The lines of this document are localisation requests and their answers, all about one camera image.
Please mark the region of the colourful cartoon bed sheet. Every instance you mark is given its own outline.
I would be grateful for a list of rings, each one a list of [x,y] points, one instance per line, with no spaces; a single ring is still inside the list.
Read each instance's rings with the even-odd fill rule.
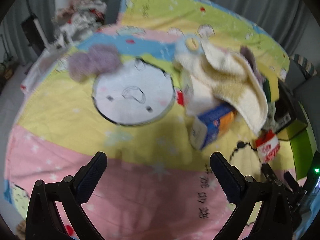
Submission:
[[[33,185],[75,173],[98,151],[108,168],[84,210],[107,239],[213,239],[232,213],[209,171],[257,137],[237,111],[229,130],[202,150],[190,144],[195,116],[227,103],[175,67],[175,43],[208,40],[273,67],[285,80],[290,59],[260,27],[209,0],[121,0],[116,24],[59,58],[27,96],[11,129],[4,199],[22,217]],[[95,44],[115,46],[112,73],[71,79],[68,58]]]

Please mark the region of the black gold tin box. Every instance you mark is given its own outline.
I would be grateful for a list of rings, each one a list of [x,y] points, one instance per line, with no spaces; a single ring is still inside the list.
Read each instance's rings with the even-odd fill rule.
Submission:
[[[276,135],[279,140],[289,141],[304,131],[308,122],[298,100],[293,92],[278,80],[279,99],[275,102],[276,113],[274,119],[278,124]]]

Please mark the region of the yellow green sponge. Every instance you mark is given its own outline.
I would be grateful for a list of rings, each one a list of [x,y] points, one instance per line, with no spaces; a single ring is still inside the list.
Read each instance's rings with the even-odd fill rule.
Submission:
[[[268,67],[261,62],[257,63],[259,72],[268,81],[269,102],[276,102],[279,99],[278,76],[273,67]]]

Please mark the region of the striped cushion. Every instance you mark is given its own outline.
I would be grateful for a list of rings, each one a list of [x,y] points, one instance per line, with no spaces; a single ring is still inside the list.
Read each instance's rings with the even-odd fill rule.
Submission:
[[[313,77],[317,75],[317,70],[314,65],[304,56],[299,54],[291,55],[290,57],[296,64],[298,64],[302,73],[307,77]]]

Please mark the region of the blue orange tissue pack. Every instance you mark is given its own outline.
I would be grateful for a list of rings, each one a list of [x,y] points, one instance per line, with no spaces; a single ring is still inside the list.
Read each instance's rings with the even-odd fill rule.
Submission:
[[[190,144],[202,150],[229,130],[237,111],[228,103],[222,103],[194,118],[189,134]]]

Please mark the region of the cream knitted towel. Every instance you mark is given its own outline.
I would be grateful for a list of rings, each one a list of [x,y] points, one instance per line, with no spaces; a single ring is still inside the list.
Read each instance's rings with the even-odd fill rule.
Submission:
[[[267,100],[244,56],[208,40],[199,40],[197,50],[190,50],[185,42],[178,41],[174,64],[210,88],[213,96],[232,105],[250,130],[259,134],[267,119]]]

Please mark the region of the green white cardboard box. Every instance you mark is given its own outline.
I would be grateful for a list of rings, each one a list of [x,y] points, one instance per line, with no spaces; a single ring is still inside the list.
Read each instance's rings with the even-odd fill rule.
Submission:
[[[302,104],[300,107],[308,125],[290,141],[280,141],[280,150],[274,161],[276,171],[289,171],[297,180],[306,177],[314,153],[318,150],[311,122]]]

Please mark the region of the red white patterned pouch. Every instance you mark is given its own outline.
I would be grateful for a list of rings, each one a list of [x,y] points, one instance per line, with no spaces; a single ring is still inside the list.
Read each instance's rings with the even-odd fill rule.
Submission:
[[[280,143],[276,134],[269,130],[255,141],[258,157],[262,163],[272,161],[279,149]]]

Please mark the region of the purple fluffy cloth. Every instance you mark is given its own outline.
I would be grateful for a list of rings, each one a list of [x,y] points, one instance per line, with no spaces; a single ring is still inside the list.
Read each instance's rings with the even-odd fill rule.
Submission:
[[[68,58],[68,71],[71,79],[83,82],[90,76],[112,73],[121,66],[115,46],[95,44],[87,52],[78,51]]]

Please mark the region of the pile of crumpled clothes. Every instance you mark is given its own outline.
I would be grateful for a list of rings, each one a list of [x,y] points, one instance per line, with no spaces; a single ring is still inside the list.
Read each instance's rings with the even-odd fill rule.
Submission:
[[[54,0],[54,44],[68,47],[104,25],[106,3],[100,0]]]

